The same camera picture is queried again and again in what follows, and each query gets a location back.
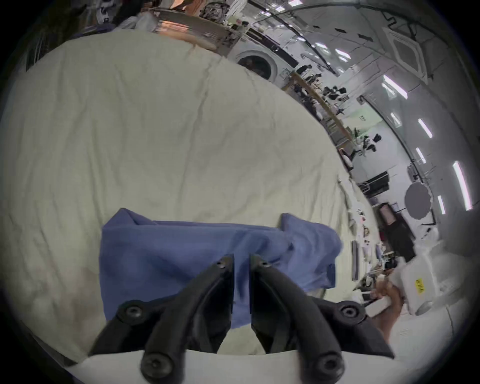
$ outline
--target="bed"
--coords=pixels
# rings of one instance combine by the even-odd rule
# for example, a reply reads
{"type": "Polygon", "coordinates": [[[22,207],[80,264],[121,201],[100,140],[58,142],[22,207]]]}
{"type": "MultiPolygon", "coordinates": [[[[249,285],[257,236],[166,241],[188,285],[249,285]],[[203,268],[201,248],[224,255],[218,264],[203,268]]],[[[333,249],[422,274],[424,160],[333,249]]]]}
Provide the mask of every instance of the bed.
{"type": "Polygon", "coordinates": [[[273,84],[203,48],[138,30],[69,41],[13,84],[0,145],[5,290],[19,319],[74,361],[105,325],[101,227],[120,207],[155,220],[275,227],[292,213],[329,225],[344,248],[326,299],[355,286],[337,183],[347,174],[328,135],[273,84]]]}

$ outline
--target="white appliance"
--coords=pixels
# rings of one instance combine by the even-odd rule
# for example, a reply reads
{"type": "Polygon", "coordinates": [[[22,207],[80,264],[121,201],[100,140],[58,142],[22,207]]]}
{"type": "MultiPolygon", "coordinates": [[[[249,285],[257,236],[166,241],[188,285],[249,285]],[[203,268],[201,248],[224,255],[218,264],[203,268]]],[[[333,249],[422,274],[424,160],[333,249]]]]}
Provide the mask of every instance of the white appliance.
{"type": "Polygon", "coordinates": [[[298,65],[293,57],[267,36],[249,29],[231,48],[227,58],[283,87],[298,65]]]}

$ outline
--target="blue towel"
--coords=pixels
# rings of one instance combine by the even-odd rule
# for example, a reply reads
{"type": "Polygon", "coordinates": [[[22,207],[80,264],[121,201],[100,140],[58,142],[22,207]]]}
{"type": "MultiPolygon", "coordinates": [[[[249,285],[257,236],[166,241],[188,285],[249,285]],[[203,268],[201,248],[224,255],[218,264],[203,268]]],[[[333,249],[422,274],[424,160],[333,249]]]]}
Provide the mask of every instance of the blue towel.
{"type": "Polygon", "coordinates": [[[256,253],[304,291],[335,286],[336,232],[282,214],[280,229],[240,224],[152,221],[120,209],[102,231],[100,287],[107,320],[128,300],[180,292],[226,254],[235,257],[232,328],[251,322],[249,255],[256,253]]]}

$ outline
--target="fluorescent light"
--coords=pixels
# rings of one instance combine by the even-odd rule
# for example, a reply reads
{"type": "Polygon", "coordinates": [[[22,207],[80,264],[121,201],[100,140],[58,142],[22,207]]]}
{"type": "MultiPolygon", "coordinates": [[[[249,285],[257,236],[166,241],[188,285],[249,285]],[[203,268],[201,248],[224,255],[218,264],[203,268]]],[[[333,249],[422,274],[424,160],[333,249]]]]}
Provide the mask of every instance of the fluorescent light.
{"type": "Polygon", "coordinates": [[[390,79],[390,77],[388,77],[387,75],[384,75],[384,80],[388,84],[390,84],[398,93],[400,93],[405,99],[408,99],[408,95],[405,92],[405,90],[402,87],[400,87],[397,83],[395,83],[392,79],[390,79]]]}
{"type": "Polygon", "coordinates": [[[444,201],[442,200],[442,197],[440,195],[437,196],[437,199],[438,199],[438,205],[440,206],[440,210],[442,211],[442,215],[445,215],[444,201]]]}
{"type": "Polygon", "coordinates": [[[422,162],[423,164],[425,164],[425,163],[427,162],[427,160],[425,160],[425,158],[423,157],[420,148],[416,148],[416,149],[417,149],[417,153],[419,154],[419,157],[420,157],[421,162],[422,162]]]}
{"type": "Polygon", "coordinates": [[[382,83],[382,87],[385,88],[392,96],[395,96],[395,92],[387,84],[382,83]]]}
{"type": "Polygon", "coordinates": [[[432,137],[433,137],[432,133],[430,132],[430,130],[428,129],[428,127],[425,125],[425,123],[423,122],[422,119],[419,119],[419,124],[421,125],[421,127],[423,128],[423,130],[427,133],[428,137],[432,138],[432,137]]]}
{"type": "Polygon", "coordinates": [[[470,209],[472,209],[472,202],[470,200],[470,195],[468,194],[467,183],[465,183],[465,179],[462,173],[462,168],[460,168],[460,164],[458,163],[458,161],[453,163],[453,169],[455,170],[456,178],[458,179],[458,184],[460,184],[460,189],[462,190],[465,210],[469,211],[470,209]]]}
{"type": "Polygon", "coordinates": [[[340,56],[345,56],[347,59],[351,59],[350,55],[346,52],[343,52],[339,49],[335,49],[335,52],[338,53],[340,56]]]}
{"type": "Polygon", "coordinates": [[[395,122],[396,125],[398,125],[398,126],[402,125],[402,122],[398,119],[397,116],[395,116],[395,114],[393,112],[390,113],[390,116],[392,116],[392,119],[393,119],[393,121],[395,122]]]}

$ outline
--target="ceiling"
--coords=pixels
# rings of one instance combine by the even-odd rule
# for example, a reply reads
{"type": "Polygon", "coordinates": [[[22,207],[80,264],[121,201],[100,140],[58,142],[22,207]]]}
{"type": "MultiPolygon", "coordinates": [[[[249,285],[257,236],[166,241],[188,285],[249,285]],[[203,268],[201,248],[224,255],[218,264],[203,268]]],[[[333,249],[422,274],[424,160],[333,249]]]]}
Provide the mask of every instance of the ceiling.
{"type": "MultiPolygon", "coordinates": [[[[474,239],[480,225],[479,97],[448,27],[420,2],[360,1],[354,5],[346,1],[301,1],[294,7],[286,1],[275,2],[276,7],[285,8],[280,12],[271,6],[273,1],[258,3],[304,36],[306,41],[298,43],[304,45],[305,51],[312,52],[310,45],[314,44],[317,52],[332,63],[336,75],[329,78],[329,74],[324,74],[323,78],[325,84],[330,79],[347,88],[350,100],[346,107],[358,108],[356,97],[367,97],[396,131],[429,183],[434,196],[433,212],[449,250],[461,254],[476,252],[474,239]],[[407,52],[410,57],[396,55],[402,47],[389,39],[395,33],[400,38],[406,36],[409,44],[417,47],[411,52],[418,57],[414,58],[411,52],[407,52]],[[341,61],[336,49],[347,53],[350,59],[341,61]],[[416,62],[419,71],[413,72],[402,59],[416,62]],[[405,90],[408,98],[395,90],[393,96],[386,90],[382,85],[384,75],[405,90]],[[401,121],[400,127],[391,113],[401,121]],[[428,125],[432,138],[418,119],[428,125]],[[426,164],[420,161],[416,148],[421,148],[426,164]],[[469,211],[453,169],[455,161],[460,163],[468,186],[473,204],[469,211]],[[444,200],[445,215],[436,202],[438,195],[444,200]]],[[[246,11],[261,25],[273,18],[260,14],[250,4],[246,11]]]]}

